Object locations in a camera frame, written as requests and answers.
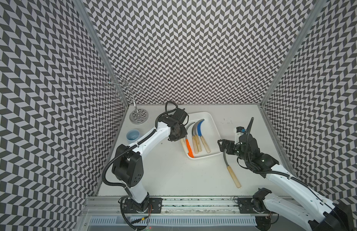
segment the chevron patterned wall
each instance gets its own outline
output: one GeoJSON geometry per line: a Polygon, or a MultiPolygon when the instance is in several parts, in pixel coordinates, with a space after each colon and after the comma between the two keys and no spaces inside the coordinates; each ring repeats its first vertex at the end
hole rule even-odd
{"type": "Polygon", "coordinates": [[[298,177],[357,227],[357,1],[327,3],[266,108],[298,177]]]}
{"type": "Polygon", "coordinates": [[[84,0],[115,71],[140,104],[256,103],[315,0],[84,0]]]}
{"type": "Polygon", "coordinates": [[[75,225],[124,112],[108,79],[70,0],[0,1],[0,231],[75,225]]]}

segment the metal jewelry stand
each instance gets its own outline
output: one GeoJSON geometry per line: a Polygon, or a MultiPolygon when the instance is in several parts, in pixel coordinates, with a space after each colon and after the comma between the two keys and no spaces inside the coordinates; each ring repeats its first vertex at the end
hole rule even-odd
{"type": "MultiPolygon", "coordinates": [[[[130,80],[134,78],[135,76],[135,72],[130,72],[127,76],[130,77],[130,80]]],[[[137,106],[136,106],[136,100],[135,100],[135,95],[137,93],[140,93],[141,92],[141,88],[139,86],[137,86],[138,83],[141,83],[142,81],[144,81],[146,78],[140,78],[138,80],[138,82],[136,83],[131,83],[127,80],[127,78],[125,76],[122,76],[122,75],[117,75],[117,74],[114,74],[114,79],[116,82],[107,82],[106,83],[106,87],[107,88],[111,88],[110,86],[112,84],[115,84],[115,85],[119,85],[121,86],[121,90],[120,91],[117,91],[117,93],[119,95],[123,94],[123,90],[126,92],[126,95],[128,96],[128,98],[130,99],[130,101],[133,102],[133,105],[135,107],[135,110],[133,112],[131,112],[130,114],[130,121],[134,124],[141,124],[141,123],[144,123],[147,119],[148,119],[148,112],[145,110],[145,109],[138,109],[137,106]],[[119,76],[119,80],[121,80],[121,84],[118,84],[116,82],[118,82],[118,79],[117,77],[119,76]],[[136,90],[133,90],[131,88],[131,86],[135,85],[136,86],[136,90]]]]}

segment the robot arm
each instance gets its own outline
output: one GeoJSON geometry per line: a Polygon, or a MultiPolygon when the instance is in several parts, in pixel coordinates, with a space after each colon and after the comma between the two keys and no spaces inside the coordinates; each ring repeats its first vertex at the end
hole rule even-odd
{"type": "Polygon", "coordinates": [[[308,231],[351,231],[354,229],[350,205],[335,204],[315,192],[307,184],[294,177],[276,159],[261,153],[255,138],[250,134],[253,118],[239,141],[220,140],[220,150],[236,155],[245,161],[246,167],[272,181],[300,203],[297,206],[271,191],[262,188],[253,195],[253,210],[264,213],[268,210],[286,217],[308,231]]]}
{"type": "MultiPolygon", "coordinates": [[[[154,129],[155,127],[152,128],[148,133],[146,133],[139,140],[142,140],[143,138],[148,136],[154,129]]],[[[158,143],[160,143],[164,138],[167,138],[171,133],[171,128],[168,127],[168,125],[163,122],[158,122],[158,127],[156,128],[156,130],[157,131],[153,134],[153,136],[151,136],[144,143],[142,143],[141,145],[139,145],[138,147],[132,150],[135,153],[139,153],[138,160],[139,161],[141,160],[140,162],[141,164],[138,164],[137,167],[136,165],[134,165],[135,167],[134,169],[130,168],[129,170],[130,173],[132,174],[129,174],[128,180],[124,181],[131,193],[129,196],[138,204],[141,204],[144,201],[144,199],[148,196],[148,192],[145,190],[143,184],[140,182],[144,174],[142,161],[158,143]]],[[[131,143],[129,146],[132,147],[136,145],[139,142],[139,140],[136,141],[135,143],[131,143]]],[[[117,178],[122,179],[123,173],[121,173],[121,168],[117,168],[117,162],[118,160],[116,160],[116,164],[113,165],[112,171],[116,176],[118,175],[117,178]]]]}
{"type": "Polygon", "coordinates": [[[180,109],[176,103],[168,101],[166,103],[166,112],[157,117],[155,127],[129,146],[118,146],[114,159],[104,168],[103,182],[110,186],[124,187],[129,197],[134,201],[136,210],[146,210],[149,200],[149,194],[140,182],[144,175],[143,160],[164,138],[168,137],[169,141],[178,141],[184,138],[187,135],[183,125],[186,117],[185,109],[180,109]],[[168,103],[174,104],[176,108],[167,111],[168,103]],[[123,183],[107,181],[105,175],[110,166],[112,173],[123,183]]]}
{"type": "MultiPolygon", "coordinates": [[[[187,135],[182,124],[187,116],[184,109],[179,109],[176,105],[176,109],[169,112],[166,109],[166,113],[162,113],[157,118],[156,126],[138,141],[129,146],[120,145],[116,150],[116,157],[103,171],[103,182],[107,185],[124,186],[133,200],[134,208],[141,212],[146,211],[149,199],[148,192],[140,182],[144,174],[143,160],[164,138],[169,137],[170,141],[178,141],[187,135]],[[112,172],[125,184],[105,180],[105,172],[111,164],[113,164],[112,172]]],[[[353,230],[350,205],[344,203],[336,205],[292,176],[276,159],[260,152],[257,141],[250,135],[252,121],[253,118],[247,132],[239,137],[236,145],[234,141],[218,141],[220,150],[226,150],[227,154],[237,155],[245,160],[248,169],[280,186],[302,205],[301,207],[283,200],[271,191],[262,188],[253,195],[253,209],[257,213],[265,211],[278,213],[308,231],[353,230]]]]}

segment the mounting plate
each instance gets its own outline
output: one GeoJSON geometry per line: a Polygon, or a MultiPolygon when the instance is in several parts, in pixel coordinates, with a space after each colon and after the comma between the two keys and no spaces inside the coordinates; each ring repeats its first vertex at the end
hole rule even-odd
{"type": "MultiPolygon", "coordinates": [[[[155,197],[150,197],[149,198],[149,202],[148,202],[148,209],[150,209],[150,205],[153,207],[153,210],[151,211],[151,213],[160,213],[160,211],[162,210],[162,198],[155,198],[155,197]]],[[[124,207],[123,207],[123,212],[124,213],[141,213],[136,211],[135,209],[132,209],[132,199],[127,199],[124,202],[124,207]]]]}
{"type": "MultiPolygon", "coordinates": [[[[239,205],[240,213],[245,214],[259,214],[253,210],[252,197],[249,198],[238,198],[237,204],[239,205]]],[[[269,210],[264,211],[262,214],[269,214],[269,210]]]]}

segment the white vent grille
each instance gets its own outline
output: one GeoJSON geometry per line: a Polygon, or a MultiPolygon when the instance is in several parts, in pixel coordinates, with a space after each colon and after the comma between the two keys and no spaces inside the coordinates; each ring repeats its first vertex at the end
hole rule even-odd
{"type": "MultiPolygon", "coordinates": [[[[132,216],[131,220],[142,218],[132,216]]],[[[146,225],[147,220],[134,225],[146,225]]],[[[122,216],[92,216],[90,225],[126,225],[122,216]]],[[[154,226],[254,226],[255,217],[251,216],[152,216],[149,225],[154,226]]]]}

